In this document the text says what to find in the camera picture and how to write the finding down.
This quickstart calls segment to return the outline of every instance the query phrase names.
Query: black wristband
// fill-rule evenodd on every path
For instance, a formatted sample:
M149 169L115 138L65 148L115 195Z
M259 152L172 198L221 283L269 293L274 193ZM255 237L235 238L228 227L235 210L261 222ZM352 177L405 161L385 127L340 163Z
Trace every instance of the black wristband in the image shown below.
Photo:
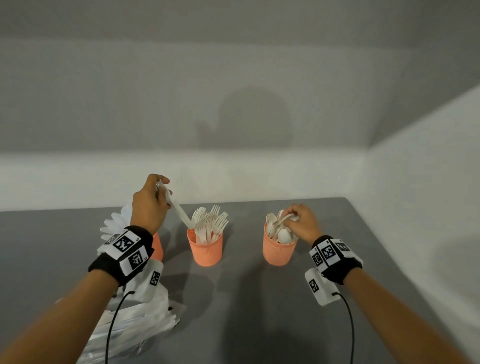
M329 240L331 246L334 250L334 254L331 256L334 256L335 254L338 255L340 260L337 262L331 264L326 268L324 271L321 272L322 276L327 278L328 280L343 285L343 280L347 276L347 274L353 269L353 268L363 268L363 265L361 262L359 262L357 259L353 257L345 257L345 255L341 252L341 250L338 248L337 243L331 243L332 237L330 235L323 235L315 242L313 243L312 248L316 248L320 243L323 243L325 240ZM342 247L345 247L344 249L347 249L348 252L351 252L351 250L342 243ZM326 261L327 257L325 256L325 252L322 252L322 258L323 261Z
M132 240L120 240L119 238L125 236L125 231L131 231L134 233L138 238L140 238L137 242ZM118 234L113 236L109 241L107 241L103 246L107 247L107 249L112 249L109 245L113 245L115 252L119 255L116 258L111 257L108 253L101 253L95 261L88 267L88 271L92 271L94 269L101 269L108 274L110 274L113 278L117 280L119 286L124 286L130 281L133 277L135 277L148 262L148 259L153 254L152 248L153 236L148 230L140 227L140 226L128 226L125 228L122 234ZM130 268L132 268L132 272L125 276L120 262L124 261L125 259L130 258L136 252L138 252L142 247L144 247L145 253L148 255L146 259L142 259L142 262L138 260L130 261Z

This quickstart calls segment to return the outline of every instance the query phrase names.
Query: plastic cup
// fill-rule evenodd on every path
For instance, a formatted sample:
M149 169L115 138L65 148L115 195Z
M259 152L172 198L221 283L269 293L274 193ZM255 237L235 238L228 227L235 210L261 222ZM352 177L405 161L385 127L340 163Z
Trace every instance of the plastic cup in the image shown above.
M193 258L199 266L210 267L217 264L222 258L223 234L210 244L195 243L196 234L194 229L187 230L187 237L192 249Z
M264 247L265 260L273 266L284 266L292 258L293 251L297 245L298 238L290 244L280 244L270 239L266 233L267 224L264 226Z
M162 243L160 242L160 238L158 236L158 232L156 232L153 236L152 248L154 248L155 250L150 259L156 259L161 262L163 259L163 248Z

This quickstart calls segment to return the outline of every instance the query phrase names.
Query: wristband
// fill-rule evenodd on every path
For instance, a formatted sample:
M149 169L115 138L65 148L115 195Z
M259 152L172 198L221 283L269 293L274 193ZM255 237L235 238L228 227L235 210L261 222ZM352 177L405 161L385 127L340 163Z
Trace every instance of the wristband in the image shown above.
M323 235L313 243L310 250L322 277L343 285L343 280L353 268L363 268L363 261L340 239Z
M123 286L147 264L154 251L152 241L153 236L146 229L127 226L97 249L99 256L88 267L88 271L101 269L115 278L119 286Z

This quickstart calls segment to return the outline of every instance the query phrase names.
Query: utensil holder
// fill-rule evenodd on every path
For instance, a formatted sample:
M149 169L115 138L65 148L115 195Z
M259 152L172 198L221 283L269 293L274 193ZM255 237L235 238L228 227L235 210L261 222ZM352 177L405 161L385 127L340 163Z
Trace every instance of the utensil holder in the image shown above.
M198 265L210 267L217 264L222 258L223 234L210 244L196 244L196 234L194 229L187 230L187 237L192 249L193 258Z
M150 259L156 259L161 262L163 259L163 248L162 243L160 242L160 238L158 236L158 232L156 232L153 236L152 248L154 248L154 252Z
M298 238L290 244L280 244L270 239L266 233L267 224L264 226L264 247L265 260L273 266L284 266L292 258L293 251L297 245Z

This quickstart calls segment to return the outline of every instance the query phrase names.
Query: left hand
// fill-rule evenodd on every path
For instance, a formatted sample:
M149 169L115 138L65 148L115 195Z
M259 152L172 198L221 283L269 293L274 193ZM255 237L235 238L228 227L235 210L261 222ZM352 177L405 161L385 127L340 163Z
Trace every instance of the left hand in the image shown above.
M167 177L150 174L143 188L133 194L132 202L130 225L147 229L152 235L162 226L167 210L170 209L165 200L165 187L162 187L157 193L156 183L158 181L162 181L164 184L170 183Z

